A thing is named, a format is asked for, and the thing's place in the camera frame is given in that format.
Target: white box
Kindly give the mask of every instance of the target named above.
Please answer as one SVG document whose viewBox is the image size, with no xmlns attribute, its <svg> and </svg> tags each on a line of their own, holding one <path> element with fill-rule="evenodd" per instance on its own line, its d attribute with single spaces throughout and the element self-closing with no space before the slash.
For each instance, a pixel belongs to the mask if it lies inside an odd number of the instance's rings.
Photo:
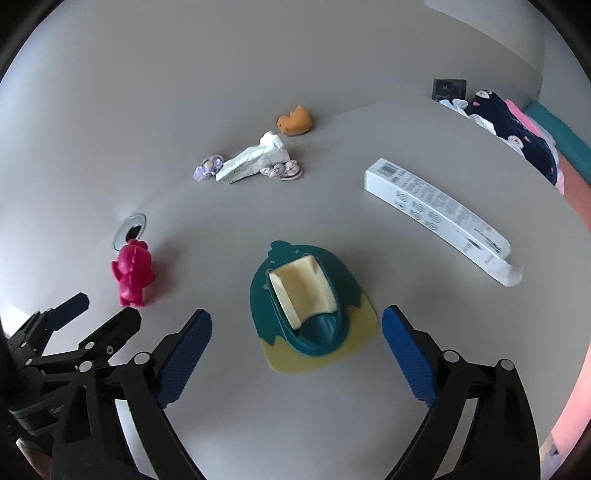
<svg viewBox="0 0 591 480">
<path fill-rule="evenodd" d="M 433 185 L 380 158 L 365 171 L 365 190 L 420 222 L 505 287 L 521 282 L 523 269 L 507 262 L 509 242 Z"/>
</svg>

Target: yellow mat section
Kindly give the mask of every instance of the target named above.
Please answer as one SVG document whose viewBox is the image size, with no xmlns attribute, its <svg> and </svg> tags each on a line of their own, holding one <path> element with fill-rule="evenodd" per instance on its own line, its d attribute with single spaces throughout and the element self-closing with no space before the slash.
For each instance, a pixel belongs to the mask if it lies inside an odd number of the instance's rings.
<svg viewBox="0 0 591 480">
<path fill-rule="evenodd" d="M 349 315 L 347 338 L 337 350 L 325 356 L 302 355 L 294 350 L 283 337 L 276 337 L 273 346 L 261 340 L 269 366 L 276 372 L 283 374 L 310 372 L 330 365 L 359 350 L 369 342 L 378 330 L 378 316 L 365 293 L 361 295 L 361 307 L 347 305 L 347 314 Z"/>
</svg>

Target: pink toy figure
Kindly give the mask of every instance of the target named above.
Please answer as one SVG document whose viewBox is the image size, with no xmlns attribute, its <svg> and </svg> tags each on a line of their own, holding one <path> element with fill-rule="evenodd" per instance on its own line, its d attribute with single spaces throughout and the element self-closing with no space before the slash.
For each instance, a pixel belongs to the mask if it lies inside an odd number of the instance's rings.
<svg viewBox="0 0 591 480">
<path fill-rule="evenodd" d="M 127 242 L 116 261 L 111 262 L 111 271 L 119 282 L 119 304 L 122 307 L 143 307 L 142 290 L 154 279 L 151 268 L 152 256 L 146 242 L 132 238 Z"/>
</svg>

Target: blue gripper pad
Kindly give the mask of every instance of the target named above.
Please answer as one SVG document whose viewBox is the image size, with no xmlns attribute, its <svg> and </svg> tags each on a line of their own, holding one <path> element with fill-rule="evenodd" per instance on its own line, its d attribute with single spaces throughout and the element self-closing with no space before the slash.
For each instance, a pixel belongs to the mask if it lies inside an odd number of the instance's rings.
<svg viewBox="0 0 591 480">
<path fill-rule="evenodd" d="M 74 295 L 70 300 L 66 300 L 59 307 L 49 311 L 43 326 L 47 330 L 55 332 L 88 310 L 89 304 L 87 295 L 83 293 Z"/>
<path fill-rule="evenodd" d="M 415 398 L 422 400 L 431 408 L 437 399 L 435 392 L 434 372 L 421 353 L 413 336 L 408 331 L 412 328 L 402 320 L 396 310 L 388 307 L 382 315 L 382 333 L 396 357 L 402 373 Z"/>
<path fill-rule="evenodd" d="M 179 399 L 212 337 L 212 318 L 204 310 L 196 311 L 187 322 L 187 327 L 160 372 L 156 400 L 161 408 Z"/>
</svg>

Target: patterned navy cloth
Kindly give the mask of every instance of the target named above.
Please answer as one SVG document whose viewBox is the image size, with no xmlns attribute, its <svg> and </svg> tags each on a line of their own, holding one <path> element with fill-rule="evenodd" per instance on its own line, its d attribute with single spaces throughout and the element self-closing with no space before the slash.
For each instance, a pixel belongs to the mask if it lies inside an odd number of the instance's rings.
<svg viewBox="0 0 591 480">
<path fill-rule="evenodd" d="M 490 90 L 476 92 L 470 103 L 471 113 L 480 115 L 491 122 L 498 137 L 515 143 L 523 151 L 524 157 L 546 177 L 552 185 L 558 180 L 558 169 L 543 138 L 534 135 L 517 120 L 506 103 Z"/>
</svg>

